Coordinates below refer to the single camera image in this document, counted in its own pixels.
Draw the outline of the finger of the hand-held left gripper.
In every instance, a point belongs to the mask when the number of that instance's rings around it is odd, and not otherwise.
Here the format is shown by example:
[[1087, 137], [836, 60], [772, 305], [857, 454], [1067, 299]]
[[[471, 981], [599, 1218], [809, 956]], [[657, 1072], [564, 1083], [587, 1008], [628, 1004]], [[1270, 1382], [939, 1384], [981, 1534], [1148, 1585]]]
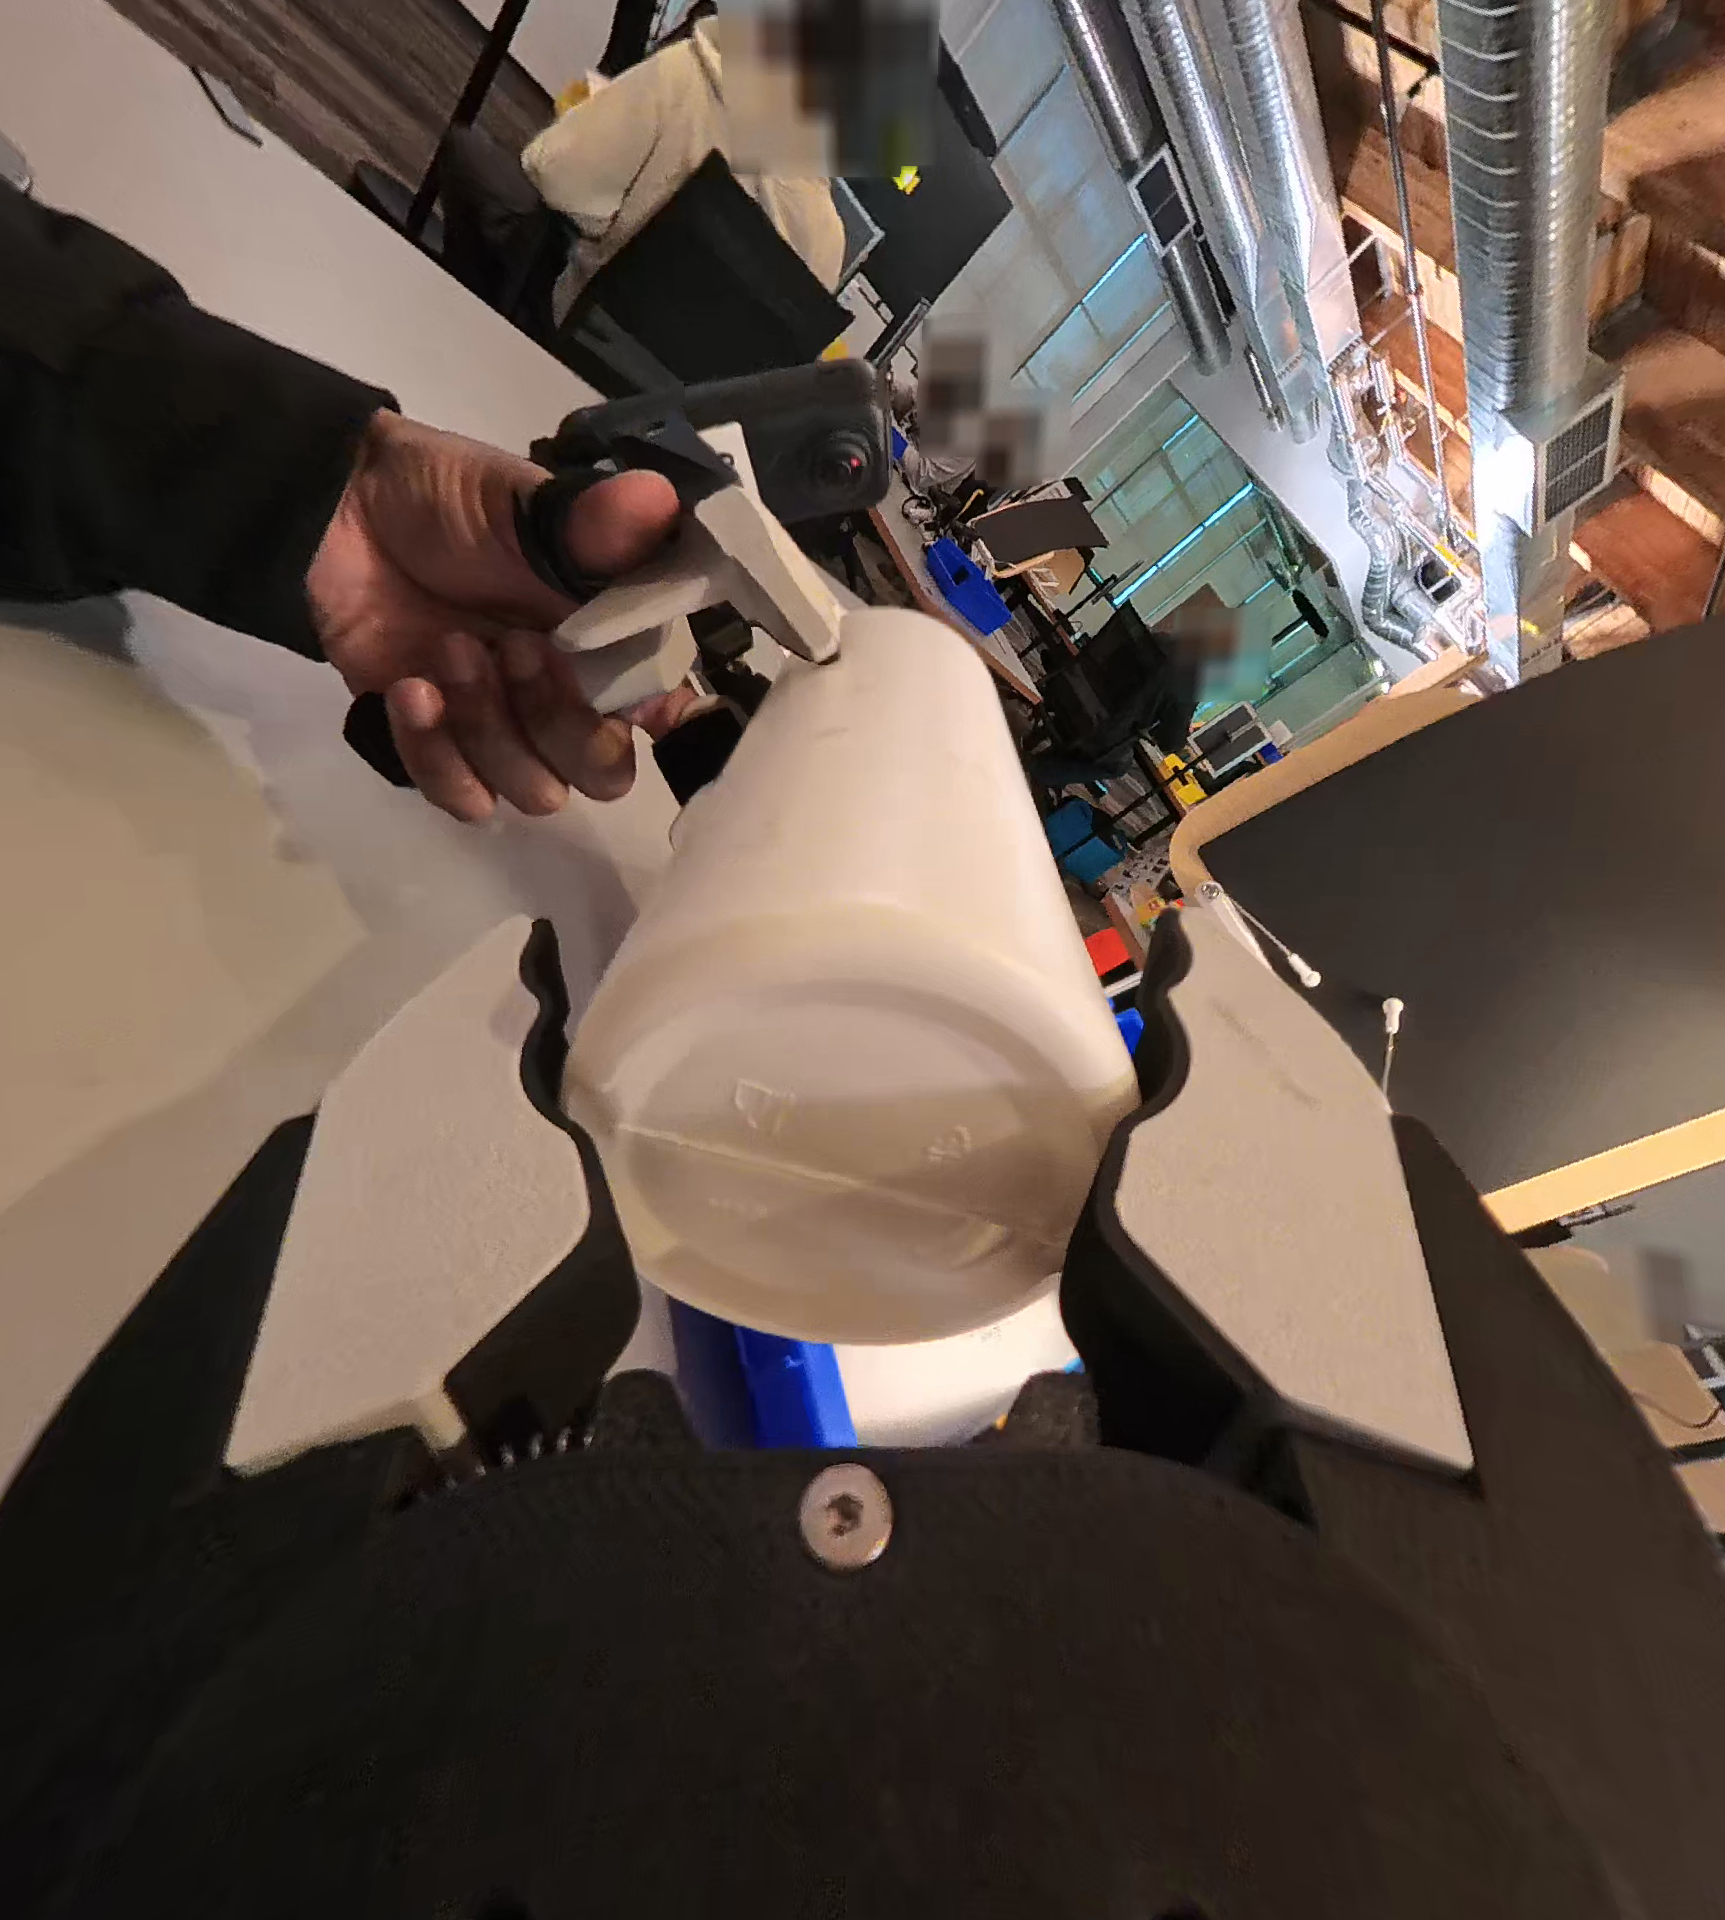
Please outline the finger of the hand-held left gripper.
[[719, 598], [792, 657], [832, 662], [842, 650], [843, 604], [753, 488], [745, 430], [710, 427], [700, 438], [723, 477], [723, 486], [690, 508]]

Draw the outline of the blue storage bin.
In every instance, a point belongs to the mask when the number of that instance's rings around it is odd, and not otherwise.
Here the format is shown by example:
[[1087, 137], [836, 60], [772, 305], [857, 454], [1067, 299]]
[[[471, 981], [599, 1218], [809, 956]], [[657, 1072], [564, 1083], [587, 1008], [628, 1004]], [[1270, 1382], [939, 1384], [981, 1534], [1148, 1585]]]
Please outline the blue storage bin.
[[753, 1331], [702, 1309], [668, 1304], [675, 1382], [710, 1445], [851, 1450], [857, 1445], [835, 1346]]

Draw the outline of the black office chair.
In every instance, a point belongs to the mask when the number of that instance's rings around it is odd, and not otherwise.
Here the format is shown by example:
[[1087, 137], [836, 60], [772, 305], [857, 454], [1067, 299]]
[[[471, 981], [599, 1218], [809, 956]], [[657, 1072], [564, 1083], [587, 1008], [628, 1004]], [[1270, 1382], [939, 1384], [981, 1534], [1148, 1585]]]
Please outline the black office chair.
[[594, 389], [628, 395], [811, 366], [848, 323], [710, 155], [590, 277], [556, 344]]

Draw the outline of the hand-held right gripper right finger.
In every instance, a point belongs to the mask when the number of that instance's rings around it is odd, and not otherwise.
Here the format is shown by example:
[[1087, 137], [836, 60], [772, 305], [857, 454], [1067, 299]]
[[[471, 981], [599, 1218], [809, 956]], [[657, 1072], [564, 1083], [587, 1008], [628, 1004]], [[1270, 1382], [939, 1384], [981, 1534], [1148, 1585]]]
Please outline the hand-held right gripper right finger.
[[1137, 1106], [1069, 1239], [1062, 1320], [1110, 1449], [1247, 1481], [1311, 1435], [1463, 1477], [1463, 1395], [1386, 1096], [1209, 907], [1150, 938]]

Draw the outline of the silver ventilation duct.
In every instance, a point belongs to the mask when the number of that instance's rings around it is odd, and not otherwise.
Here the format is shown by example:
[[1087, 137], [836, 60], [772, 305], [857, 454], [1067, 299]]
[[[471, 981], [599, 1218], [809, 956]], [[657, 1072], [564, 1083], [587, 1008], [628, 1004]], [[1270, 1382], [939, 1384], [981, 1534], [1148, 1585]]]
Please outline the silver ventilation duct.
[[1244, 362], [1308, 435], [1312, 190], [1302, 82], [1270, 4], [1055, 2], [1065, 50], [1156, 259], [1196, 373]]
[[1484, 646], [1565, 659], [1577, 513], [1616, 472], [1620, 381], [1590, 354], [1611, 2], [1440, 2], [1443, 125]]

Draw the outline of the person's left forearm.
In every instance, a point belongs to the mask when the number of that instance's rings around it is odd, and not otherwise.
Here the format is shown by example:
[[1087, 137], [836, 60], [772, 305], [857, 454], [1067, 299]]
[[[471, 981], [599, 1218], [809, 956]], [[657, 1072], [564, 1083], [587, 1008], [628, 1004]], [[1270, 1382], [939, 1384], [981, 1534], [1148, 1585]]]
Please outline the person's left forearm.
[[0, 181], [0, 603], [139, 591], [322, 659], [308, 569], [388, 407]]

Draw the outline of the small blue bin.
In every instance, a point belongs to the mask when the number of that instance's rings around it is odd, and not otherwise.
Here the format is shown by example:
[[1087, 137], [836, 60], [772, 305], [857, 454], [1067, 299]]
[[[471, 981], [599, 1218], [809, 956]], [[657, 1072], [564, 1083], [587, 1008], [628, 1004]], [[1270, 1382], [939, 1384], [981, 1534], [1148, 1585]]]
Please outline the small blue bin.
[[944, 604], [976, 635], [996, 635], [1009, 624], [1002, 593], [955, 540], [946, 535], [926, 540], [925, 572]]

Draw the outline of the black panel with wooden edge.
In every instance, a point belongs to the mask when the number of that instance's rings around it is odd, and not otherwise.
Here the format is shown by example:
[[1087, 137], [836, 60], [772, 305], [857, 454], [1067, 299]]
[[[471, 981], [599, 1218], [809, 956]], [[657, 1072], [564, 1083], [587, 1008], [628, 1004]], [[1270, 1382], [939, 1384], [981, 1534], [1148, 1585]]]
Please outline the black panel with wooden edge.
[[1391, 695], [1169, 848], [1508, 1231], [1725, 1162], [1725, 611], [1509, 693]]

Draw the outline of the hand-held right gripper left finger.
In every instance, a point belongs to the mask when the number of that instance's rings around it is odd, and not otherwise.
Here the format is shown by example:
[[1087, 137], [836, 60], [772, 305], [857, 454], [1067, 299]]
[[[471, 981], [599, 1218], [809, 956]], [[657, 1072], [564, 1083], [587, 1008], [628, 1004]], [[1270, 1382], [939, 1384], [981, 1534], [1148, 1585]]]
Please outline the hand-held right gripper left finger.
[[601, 1163], [562, 1111], [555, 929], [507, 923], [321, 1100], [225, 1444], [232, 1471], [410, 1426], [488, 1461], [567, 1438], [639, 1317]]

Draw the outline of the white bottle with black lid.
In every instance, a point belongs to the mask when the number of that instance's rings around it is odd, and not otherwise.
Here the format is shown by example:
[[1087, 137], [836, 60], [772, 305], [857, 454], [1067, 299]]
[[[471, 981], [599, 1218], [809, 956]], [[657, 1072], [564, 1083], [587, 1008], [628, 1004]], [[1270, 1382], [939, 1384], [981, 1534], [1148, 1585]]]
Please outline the white bottle with black lid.
[[562, 1102], [638, 1270], [719, 1317], [896, 1346], [1052, 1286], [1137, 1077], [969, 642], [857, 610], [774, 681]]

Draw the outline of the person's left hand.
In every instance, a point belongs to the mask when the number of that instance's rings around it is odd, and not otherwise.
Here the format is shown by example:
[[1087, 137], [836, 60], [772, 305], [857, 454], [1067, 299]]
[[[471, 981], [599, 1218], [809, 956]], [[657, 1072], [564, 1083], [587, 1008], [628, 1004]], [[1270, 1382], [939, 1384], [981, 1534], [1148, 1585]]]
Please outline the person's left hand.
[[520, 522], [548, 483], [502, 449], [380, 411], [306, 577], [325, 662], [387, 703], [415, 790], [477, 825], [540, 817], [636, 782], [636, 732], [700, 703], [682, 684], [613, 714], [587, 707], [553, 633], [571, 600], [536, 577]]

